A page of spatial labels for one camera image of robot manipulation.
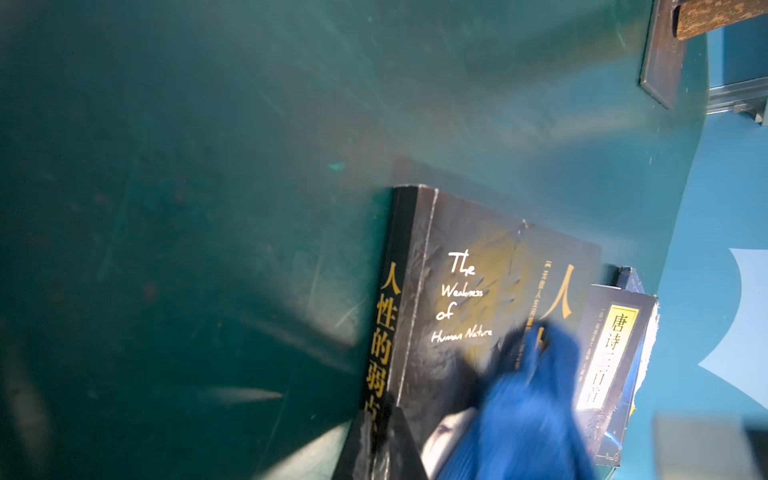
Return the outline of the black portrait cover book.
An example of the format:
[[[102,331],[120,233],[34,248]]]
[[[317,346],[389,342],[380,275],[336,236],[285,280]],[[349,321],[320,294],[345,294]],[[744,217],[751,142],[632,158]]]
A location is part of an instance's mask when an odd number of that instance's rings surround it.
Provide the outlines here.
[[[592,243],[426,185],[392,191],[360,411],[337,479],[434,479],[538,322],[574,329]]]

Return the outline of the blue microfibre cloth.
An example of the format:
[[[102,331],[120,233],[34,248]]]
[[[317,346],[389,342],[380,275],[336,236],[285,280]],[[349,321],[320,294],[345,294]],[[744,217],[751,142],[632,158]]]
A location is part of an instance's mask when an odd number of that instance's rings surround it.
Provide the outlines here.
[[[580,350],[563,328],[536,323],[498,360],[468,432],[440,479],[594,479],[573,411]]]

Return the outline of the purple book yellow label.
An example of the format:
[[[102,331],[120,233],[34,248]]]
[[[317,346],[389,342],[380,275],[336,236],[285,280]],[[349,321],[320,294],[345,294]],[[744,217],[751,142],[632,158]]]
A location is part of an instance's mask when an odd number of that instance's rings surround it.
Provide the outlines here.
[[[656,312],[653,295],[594,284],[577,338],[582,347],[575,418],[594,461]]]

